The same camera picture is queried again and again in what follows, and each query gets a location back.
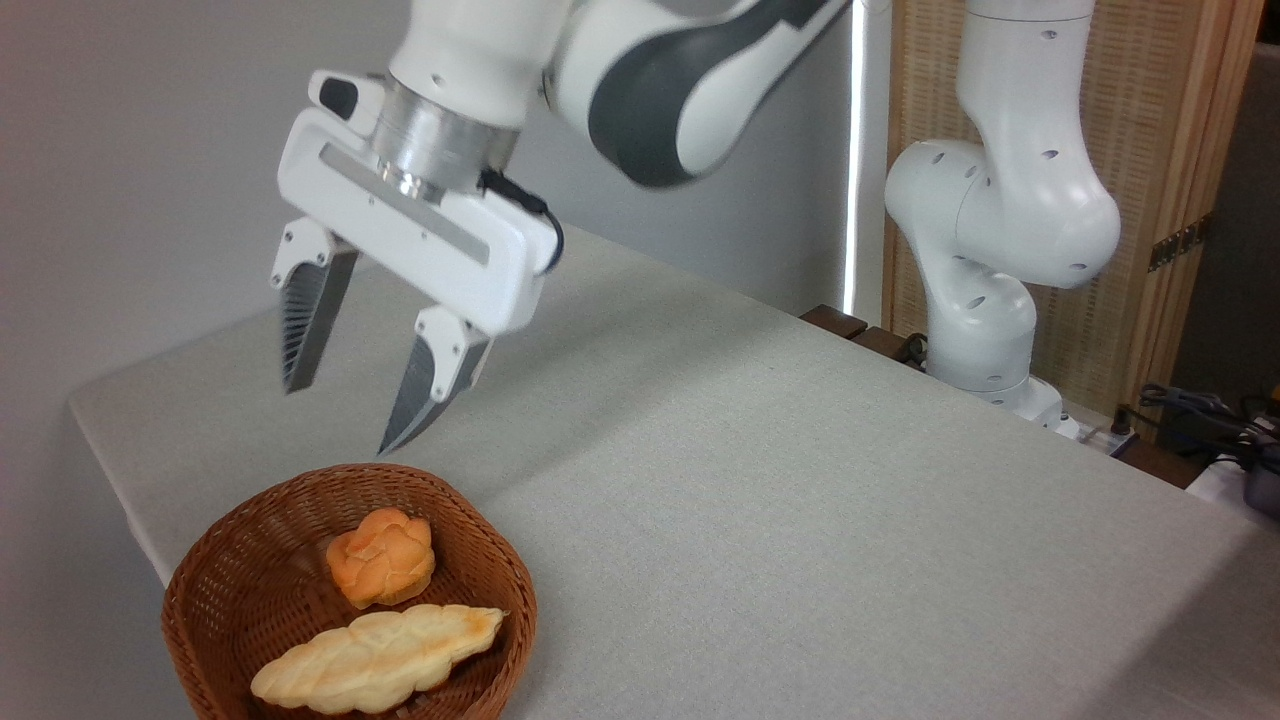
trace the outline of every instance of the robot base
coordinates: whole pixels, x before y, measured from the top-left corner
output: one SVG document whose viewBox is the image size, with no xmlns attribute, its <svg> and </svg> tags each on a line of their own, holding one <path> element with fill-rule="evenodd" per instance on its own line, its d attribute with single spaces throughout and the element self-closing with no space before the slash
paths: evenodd
<svg viewBox="0 0 1280 720">
<path fill-rule="evenodd" d="M 1079 439 L 1080 424 L 1062 409 L 1062 396 L 1053 386 L 1039 378 L 1028 377 L 1009 389 L 972 392 L 970 395 L 998 405 L 1060 436 Z"/>
</svg>

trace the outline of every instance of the light strip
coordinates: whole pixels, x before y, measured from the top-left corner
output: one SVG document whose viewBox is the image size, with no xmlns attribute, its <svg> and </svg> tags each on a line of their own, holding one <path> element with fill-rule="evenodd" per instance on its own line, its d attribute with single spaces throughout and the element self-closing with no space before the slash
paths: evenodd
<svg viewBox="0 0 1280 720">
<path fill-rule="evenodd" d="M 867 6 L 851 3 L 850 33 L 850 109 L 849 109 L 849 204 L 845 210 L 845 282 L 841 310 L 854 313 L 858 277 L 858 188 L 863 174 L 863 95 L 867 83 Z"/>
</svg>

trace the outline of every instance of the woven screen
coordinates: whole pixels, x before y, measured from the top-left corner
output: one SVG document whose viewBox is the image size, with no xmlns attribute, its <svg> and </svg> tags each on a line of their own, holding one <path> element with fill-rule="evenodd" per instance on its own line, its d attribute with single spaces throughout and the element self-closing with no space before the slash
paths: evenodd
<svg viewBox="0 0 1280 720">
<path fill-rule="evenodd" d="M 1245 0 L 1242 5 L 1258 3 Z M 1171 161 L 1183 156 L 1176 147 L 1181 143 L 1192 156 L 1199 154 L 1203 115 L 1197 132 L 1188 133 L 1188 105 L 1196 105 L 1188 81 L 1192 72 L 1216 78 L 1228 33 L 1210 28 L 1208 19 L 1230 15 L 1231 6 L 1221 0 L 1098 0 L 1094 10 L 1082 118 L 1089 156 L 1120 205 L 1121 240 L 1111 264 L 1088 287 L 1030 287 L 1039 313 L 1032 372 L 1066 398 L 1101 413 L 1110 414 L 1128 393 L 1151 249 L 1183 227 L 1187 213 L 1170 213 L 1167 205 L 1160 213 L 1162 196 L 1176 174 L 1170 170 Z M 965 4 L 908 0 L 895 4 L 895 12 L 890 156 L 920 140 L 980 141 L 955 97 Z M 1193 63 L 1193 56 L 1204 61 Z M 1212 82 L 1208 87 L 1203 95 L 1213 96 Z M 1234 105 L 1229 110 L 1234 118 Z M 1229 127 L 1211 131 L 1222 133 L 1229 133 Z M 1203 173 L 1212 172 L 1210 165 L 1193 163 Z M 1216 172 L 1221 172 L 1221 161 Z M 925 332 L 915 260 L 892 223 L 887 243 L 884 324 L 902 336 Z M 1193 274 L 1185 281 L 1188 286 L 1192 279 Z M 1148 300 L 1149 314 L 1161 299 Z"/>
</svg>

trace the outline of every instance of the electrical cable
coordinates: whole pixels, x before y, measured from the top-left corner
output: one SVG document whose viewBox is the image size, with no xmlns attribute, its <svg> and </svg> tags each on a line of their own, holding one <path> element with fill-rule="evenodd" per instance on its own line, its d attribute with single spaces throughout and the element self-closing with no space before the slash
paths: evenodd
<svg viewBox="0 0 1280 720">
<path fill-rule="evenodd" d="M 556 269 L 556 265 L 559 265 L 561 256 L 564 255 L 564 228 L 559 224 L 556 215 L 552 214 L 550 208 L 547 206 L 547 201 L 520 187 L 516 184 L 516 181 L 502 174 L 499 170 L 490 169 L 480 173 L 479 187 L 481 190 L 492 190 L 497 192 L 498 195 L 524 208 L 526 213 L 547 218 L 552 229 L 556 231 L 556 251 L 552 252 L 552 259 L 547 263 L 547 266 L 543 268 L 543 272 L 538 273 L 538 277 L 545 275 Z"/>
</svg>

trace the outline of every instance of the hinge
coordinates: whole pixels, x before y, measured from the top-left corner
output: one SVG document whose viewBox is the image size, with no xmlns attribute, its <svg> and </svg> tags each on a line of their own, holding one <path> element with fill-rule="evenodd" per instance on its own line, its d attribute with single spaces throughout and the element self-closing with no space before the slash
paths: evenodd
<svg viewBox="0 0 1280 720">
<path fill-rule="evenodd" d="M 1179 255 L 1185 255 L 1193 247 L 1204 242 L 1212 220 L 1213 214 L 1210 213 L 1153 245 L 1151 247 L 1151 260 L 1147 263 L 1147 272 L 1155 273 L 1172 263 Z"/>
</svg>

